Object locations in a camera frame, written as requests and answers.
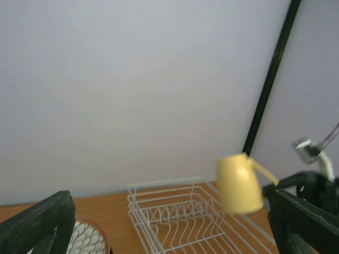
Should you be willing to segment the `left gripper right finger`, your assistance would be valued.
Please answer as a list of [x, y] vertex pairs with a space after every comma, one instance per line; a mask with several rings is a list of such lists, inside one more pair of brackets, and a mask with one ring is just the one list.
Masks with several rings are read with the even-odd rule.
[[269, 204], [279, 253], [338, 253], [337, 217], [285, 190], [275, 190]]

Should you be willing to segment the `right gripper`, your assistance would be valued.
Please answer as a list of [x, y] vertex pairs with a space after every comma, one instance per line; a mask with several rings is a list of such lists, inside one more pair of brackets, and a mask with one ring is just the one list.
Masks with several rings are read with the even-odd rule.
[[277, 189], [296, 186], [296, 196], [330, 213], [338, 214], [338, 177], [333, 181], [314, 171], [302, 171], [274, 183], [263, 186], [262, 194], [270, 199]]

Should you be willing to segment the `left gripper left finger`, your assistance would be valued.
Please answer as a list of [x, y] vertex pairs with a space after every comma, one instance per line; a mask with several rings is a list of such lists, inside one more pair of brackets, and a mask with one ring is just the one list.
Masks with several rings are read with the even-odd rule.
[[1, 253], [66, 253], [76, 206], [61, 190], [1, 222]]

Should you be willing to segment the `yellow mug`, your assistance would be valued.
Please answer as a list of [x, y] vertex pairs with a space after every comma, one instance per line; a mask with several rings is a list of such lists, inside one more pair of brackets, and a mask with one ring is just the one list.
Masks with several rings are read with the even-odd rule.
[[230, 214], [254, 213], [263, 208], [264, 196], [256, 176], [259, 171], [273, 185], [279, 180], [246, 153], [217, 161], [217, 187], [222, 209]]

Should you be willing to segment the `white wire dish rack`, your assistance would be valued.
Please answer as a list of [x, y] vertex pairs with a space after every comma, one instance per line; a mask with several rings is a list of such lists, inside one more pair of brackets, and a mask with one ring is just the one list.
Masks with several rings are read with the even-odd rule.
[[278, 253], [266, 208], [226, 213], [215, 184], [200, 177], [131, 183], [127, 190], [145, 253]]

